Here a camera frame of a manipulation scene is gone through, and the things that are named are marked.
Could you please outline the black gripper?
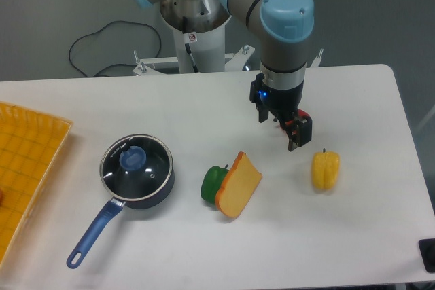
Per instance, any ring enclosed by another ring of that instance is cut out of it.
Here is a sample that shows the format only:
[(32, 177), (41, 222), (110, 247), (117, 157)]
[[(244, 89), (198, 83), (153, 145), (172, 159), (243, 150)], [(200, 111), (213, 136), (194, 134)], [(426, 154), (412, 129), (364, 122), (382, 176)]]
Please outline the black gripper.
[[(302, 81), (294, 88), (278, 90), (264, 83), (263, 73), (257, 74), (250, 86), (249, 100), (258, 110), (258, 121), (265, 122), (271, 113), (279, 122), (283, 122), (286, 115), (296, 112), (302, 99), (303, 85)], [(312, 119), (309, 115), (295, 116), (281, 128), (288, 136), (289, 151), (306, 145), (312, 139)]]

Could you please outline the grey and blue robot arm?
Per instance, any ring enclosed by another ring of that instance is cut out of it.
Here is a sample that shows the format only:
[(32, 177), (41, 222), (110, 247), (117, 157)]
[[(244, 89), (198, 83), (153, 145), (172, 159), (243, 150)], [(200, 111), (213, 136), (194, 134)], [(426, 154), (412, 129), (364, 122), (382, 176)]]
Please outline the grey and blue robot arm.
[(220, 72), (226, 66), (224, 28), (237, 19), (261, 44), (260, 72), (250, 86), (250, 101), (263, 122), (273, 116), (287, 134), (289, 150), (312, 138), (312, 119), (299, 109), (313, 0), (135, 0), (158, 5), (172, 29), (181, 73)]

